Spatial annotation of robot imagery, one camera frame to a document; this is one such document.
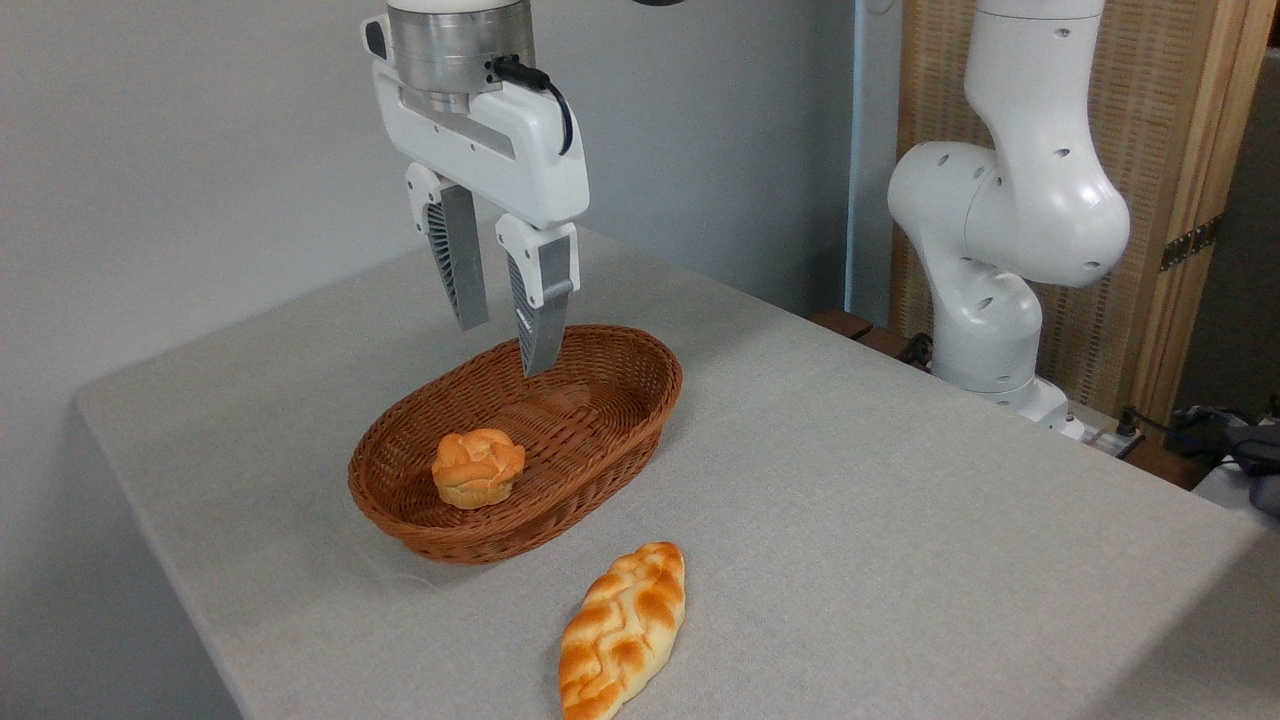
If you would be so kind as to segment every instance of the braided bread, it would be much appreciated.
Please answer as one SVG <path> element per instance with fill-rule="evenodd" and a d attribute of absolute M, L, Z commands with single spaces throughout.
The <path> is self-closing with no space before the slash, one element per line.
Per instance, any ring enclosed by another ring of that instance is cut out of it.
<path fill-rule="evenodd" d="M 662 670 L 685 621 L 685 559 L 669 542 L 618 557 L 564 628 L 564 720 L 608 720 Z"/>

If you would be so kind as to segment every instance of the round bun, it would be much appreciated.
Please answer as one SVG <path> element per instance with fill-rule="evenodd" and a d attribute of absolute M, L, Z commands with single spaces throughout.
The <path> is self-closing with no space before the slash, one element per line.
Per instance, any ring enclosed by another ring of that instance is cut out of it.
<path fill-rule="evenodd" d="M 475 510 L 507 500 L 524 469 L 524 446 L 502 430 L 481 428 L 444 436 L 431 462 L 431 478 L 440 500 Z"/>

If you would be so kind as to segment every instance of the wicker basket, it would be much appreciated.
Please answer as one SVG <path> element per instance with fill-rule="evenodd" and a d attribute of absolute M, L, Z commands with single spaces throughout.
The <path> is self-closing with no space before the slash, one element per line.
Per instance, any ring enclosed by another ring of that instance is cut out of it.
<path fill-rule="evenodd" d="M 616 325 L 564 332 L 550 370 L 525 378 L 504 342 L 388 409 L 356 446 L 356 505 L 413 552 L 461 565 L 504 560 L 559 536 L 627 484 L 658 447 L 682 374 L 653 336 Z M 511 497 L 444 503 L 431 461 L 447 433 L 499 428 L 526 448 Z"/>

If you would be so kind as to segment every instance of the white wall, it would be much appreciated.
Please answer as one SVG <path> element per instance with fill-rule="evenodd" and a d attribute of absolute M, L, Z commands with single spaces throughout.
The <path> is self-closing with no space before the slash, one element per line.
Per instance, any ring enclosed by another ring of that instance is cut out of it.
<path fill-rule="evenodd" d="M 582 224 L 838 304 L 850 6 L 535 1 Z M 358 49 L 378 12 L 0 4 L 0 716 L 234 716 L 69 398 L 419 246 Z"/>

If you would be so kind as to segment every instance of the gray fabric surface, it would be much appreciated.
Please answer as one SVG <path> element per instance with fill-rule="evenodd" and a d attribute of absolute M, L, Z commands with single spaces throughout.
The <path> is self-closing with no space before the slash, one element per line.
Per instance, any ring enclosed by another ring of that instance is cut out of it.
<path fill-rule="evenodd" d="M 835 333 L 582 233 L 571 322 L 668 343 L 653 461 L 552 543 L 421 560 L 346 489 L 392 402 L 513 334 L 420 254 L 77 407 L 251 719 L 558 716 L 559 634 L 669 539 L 687 621 L 620 717 L 1276 717 L 1280 536 Z"/>

